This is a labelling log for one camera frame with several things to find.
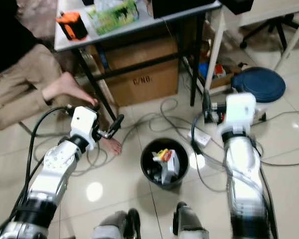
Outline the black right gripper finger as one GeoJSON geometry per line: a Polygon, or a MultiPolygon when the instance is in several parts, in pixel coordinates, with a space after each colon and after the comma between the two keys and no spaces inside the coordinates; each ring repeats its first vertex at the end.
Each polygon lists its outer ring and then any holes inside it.
{"type": "Polygon", "coordinates": [[[202,94],[202,116],[205,123],[213,122],[211,97],[208,90],[204,90],[202,94]]]}

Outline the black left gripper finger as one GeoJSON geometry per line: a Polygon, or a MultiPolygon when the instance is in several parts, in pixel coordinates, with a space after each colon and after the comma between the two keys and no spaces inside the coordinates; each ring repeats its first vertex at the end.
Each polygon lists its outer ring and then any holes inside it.
{"type": "Polygon", "coordinates": [[[119,114],[117,118],[111,123],[109,128],[109,138],[112,138],[121,128],[121,123],[124,121],[124,114],[119,114]]]}

